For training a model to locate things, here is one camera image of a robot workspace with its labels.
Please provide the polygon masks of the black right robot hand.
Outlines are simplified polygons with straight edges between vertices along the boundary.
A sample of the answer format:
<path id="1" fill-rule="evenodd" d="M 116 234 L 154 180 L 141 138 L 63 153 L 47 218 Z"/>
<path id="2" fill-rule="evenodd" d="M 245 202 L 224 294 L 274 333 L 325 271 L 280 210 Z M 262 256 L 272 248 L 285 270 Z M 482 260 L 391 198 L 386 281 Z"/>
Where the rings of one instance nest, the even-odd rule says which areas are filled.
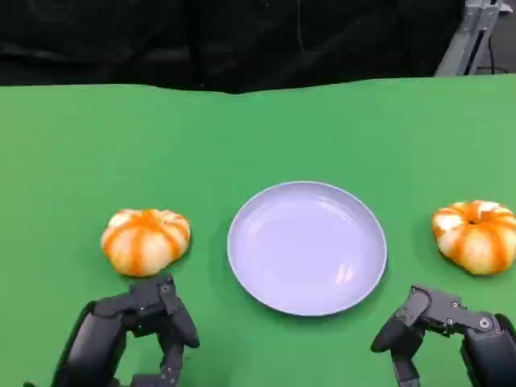
<path id="1" fill-rule="evenodd" d="M 460 354 L 471 385 L 515 385 L 515 329 L 509 318 L 470 310 L 459 296 L 423 285 L 410 287 L 371 344 L 374 353 L 390 353 L 398 385 L 421 385 L 413 358 L 428 331 L 463 336 Z"/>

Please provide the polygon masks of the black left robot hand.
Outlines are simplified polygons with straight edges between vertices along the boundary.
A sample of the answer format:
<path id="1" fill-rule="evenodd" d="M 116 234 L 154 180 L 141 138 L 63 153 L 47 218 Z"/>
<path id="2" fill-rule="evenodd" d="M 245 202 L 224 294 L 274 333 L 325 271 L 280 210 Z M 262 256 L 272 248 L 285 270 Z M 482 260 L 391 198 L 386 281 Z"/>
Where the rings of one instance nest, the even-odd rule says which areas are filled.
<path id="1" fill-rule="evenodd" d="M 154 335 L 162 359 L 158 373 L 132 377 L 132 386 L 175 386 L 184 349 L 200 346 L 198 330 L 178 297 L 173 276 L 160 274 L 129 287 L 125 293 L 86 304 L 64 346 L 52 386 L 120 386 L 115 377 L 127 344 Z"/>

